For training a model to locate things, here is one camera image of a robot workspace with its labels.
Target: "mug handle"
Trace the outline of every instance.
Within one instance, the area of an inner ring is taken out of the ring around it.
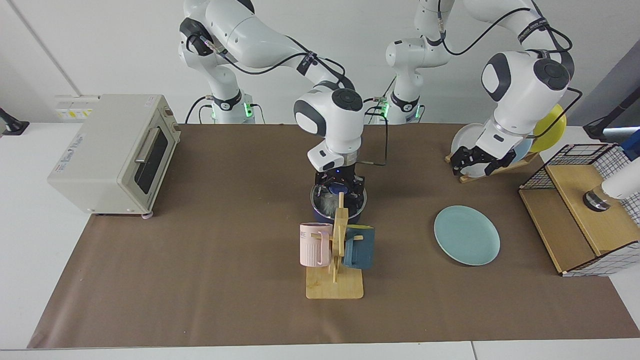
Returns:
[[[318,261],[318,265],[328,265],[328,260],[331,258],[329,256],[329,233],[326,231],[319,231],[321,236],[320,242],[320,261]]]

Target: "light blue plate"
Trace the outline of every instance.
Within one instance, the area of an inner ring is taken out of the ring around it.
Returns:
[[[500,251],[498,231],[476,209],[449,206],[438,214],[433,230],[442,250],[466,265],[488,264]]]
[[[532,145],[533,139],[522,140],[516,147],[513,148],[513,150],[515,150],[516,152],[516,157],[513,158],[513,161],[511,163],[515,164],[518,161],[524,159],[525,155],[527,155]]]

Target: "wooden box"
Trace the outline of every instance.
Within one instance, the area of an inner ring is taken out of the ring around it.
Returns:
[[[562,276],[607,276],[640,261],[640,195],[601,213],[582,200],[629,162],[617,145],[567,145],[520,187]]]

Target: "white plate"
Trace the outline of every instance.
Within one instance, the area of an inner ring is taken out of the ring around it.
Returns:
[[[471,150],[476,146],[476,141],[480,137],[483,129],[484,125],[482,124],[469,124],[460,129],[451,142],[451,153],[456,152],[461,146]],[[470,167],[465,167],[460,170],[460,172],[469,177],[481,177],[484,176],[484,168],[486,168],[486,166],[486,163],[475,164]]]

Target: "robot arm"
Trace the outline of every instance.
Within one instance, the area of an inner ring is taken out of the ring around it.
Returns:
[[[186,0],[184,7],[183,58],[206,75],[213,96],[223,103],[221,110],[233,111],[244,95],[233,73],[217,65],[236,61],[255,69],[292,67],[314,84],[294,105],[298,125],[324,138],[307,154],[314,168],[321,172],[355,164],[365,111],[348,78],[266,26],[248,0]]]
[[[442,0],[440,3],[442,26],[449,18],[454,2]],[[387,47],[387,63],[396,71],[396,83],[388,104],[387,120],[390,125],[406,124],[415,119],[424,84],[417,69],[439,67],[451,59],[442,45],[438,24],[438,0],[420,0],[413,20],[420,38],[404,38]]]
[[[389,103],[389,124],[411,122],[418,110],[423,80],[415,70],[446,64],[451,54],[443,42],[454,0],[420,0],[414,19],[419,39],[402,39],[387,48],[397,73]],[[520,143],[562,98],[573,74],[573,60],[531,0],[464,0],[475,19],[514,32],[525,52],[496,54],[486,64],[482,84],[497,103],[476,146],[461,147],[451,157],[455,174],[476,163],[488,163],[486,174],[508,166]]]

